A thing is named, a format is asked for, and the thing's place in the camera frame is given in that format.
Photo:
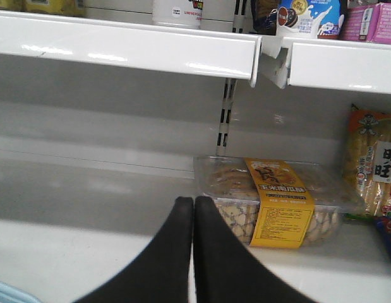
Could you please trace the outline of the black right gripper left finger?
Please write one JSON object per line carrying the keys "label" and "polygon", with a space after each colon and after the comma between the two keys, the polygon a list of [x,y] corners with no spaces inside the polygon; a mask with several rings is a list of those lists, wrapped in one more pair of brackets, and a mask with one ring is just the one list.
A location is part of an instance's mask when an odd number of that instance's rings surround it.
{"label": "black right gripper left finger", "polygon": [[188,302],[193,199],[178,197],[144,250],[77,302]]}

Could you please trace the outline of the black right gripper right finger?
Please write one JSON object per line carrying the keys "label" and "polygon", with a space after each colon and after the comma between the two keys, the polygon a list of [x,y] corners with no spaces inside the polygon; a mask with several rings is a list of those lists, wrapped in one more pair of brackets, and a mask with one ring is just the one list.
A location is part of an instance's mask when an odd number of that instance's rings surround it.
{"label": "black right gripper right finger", "polygon": [[263,266],[211,198],[195,199],[193,258],[198,302],[313,302]]}

